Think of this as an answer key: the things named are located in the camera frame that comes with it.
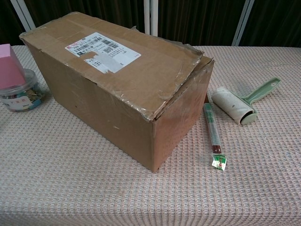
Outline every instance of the dark curtain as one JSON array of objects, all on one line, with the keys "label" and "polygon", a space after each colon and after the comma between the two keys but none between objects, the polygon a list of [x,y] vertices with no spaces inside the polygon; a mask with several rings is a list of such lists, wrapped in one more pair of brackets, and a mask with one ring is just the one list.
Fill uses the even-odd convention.
[{"label": "dark curtain", "polygon": [[36,26],[78,11],[144,32],[143,0],[25,0]]},{"label": "dark curtain", "polygon": [[159,0],[158,36],[191,45],[231,45],[244,0]]},{"label": "dark curtain", "polygon": [[301,0],[256,0],[239,45],[301,47]]},{"label": "dark curtain", "polygon": [[19,34],[25,31],[10,0],[0,1],[0,44],[22,45]]}]

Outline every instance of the pink box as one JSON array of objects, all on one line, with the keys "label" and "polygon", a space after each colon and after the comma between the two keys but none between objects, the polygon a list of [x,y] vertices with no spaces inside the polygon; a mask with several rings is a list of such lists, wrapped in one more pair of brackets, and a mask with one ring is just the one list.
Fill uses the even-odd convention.
[{"label": "pink box", "polygon": [[0,45],[0,89],[25,83],[24,69],[9,44]]}]

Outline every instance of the white pole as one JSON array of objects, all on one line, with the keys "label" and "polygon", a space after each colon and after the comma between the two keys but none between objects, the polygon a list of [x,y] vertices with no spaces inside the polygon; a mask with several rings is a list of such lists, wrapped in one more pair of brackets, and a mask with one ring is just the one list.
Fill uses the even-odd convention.
[{"label": "white pole", "polygon": [[26,31],[34,29],[36,26],[32,20],[32,17],[28,11],[28,8],[24,0],[10,0],[13,7],[15,8],[16,13],[18,14],[19,19]]},{"label": "white pole", "polygon": [[150,34],[150,0],[144,0],[144,30]]},{"label": "white pole", "polygon": [[244,33],[246,23],[248,21],[248,18],[250,16],[251,9],[253,7],[254,0],[246,0],[245,5],[243,7],[243,10],[240,15],[240,19],[236,28],[236,32],[233,38],[232,46],[239,46],[241,37]]},{"label": "white pole", "polygon": [[158,36],[158,0],[151,0],[150,19],[150,34],[153,36]]}]

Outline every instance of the plastic container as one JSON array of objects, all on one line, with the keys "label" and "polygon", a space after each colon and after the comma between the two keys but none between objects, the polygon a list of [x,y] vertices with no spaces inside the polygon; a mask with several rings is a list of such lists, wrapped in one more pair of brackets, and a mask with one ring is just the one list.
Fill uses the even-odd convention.
[{"label": "plastic container", "polygon": [[26,112],[41,104],[44,93],[40,90],[33,70],[25,69],[26,83],[0,89],[1,102],[12,112]]}]

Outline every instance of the cardboard box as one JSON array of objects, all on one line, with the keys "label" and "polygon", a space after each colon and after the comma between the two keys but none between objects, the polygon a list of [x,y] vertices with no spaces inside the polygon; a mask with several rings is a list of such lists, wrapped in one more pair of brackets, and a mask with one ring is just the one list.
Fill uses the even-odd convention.
[{"label": "cardboard box", "polygon": [[213,60],[70,13],[20,35],[58,103],[156,171],[200,117]]}]

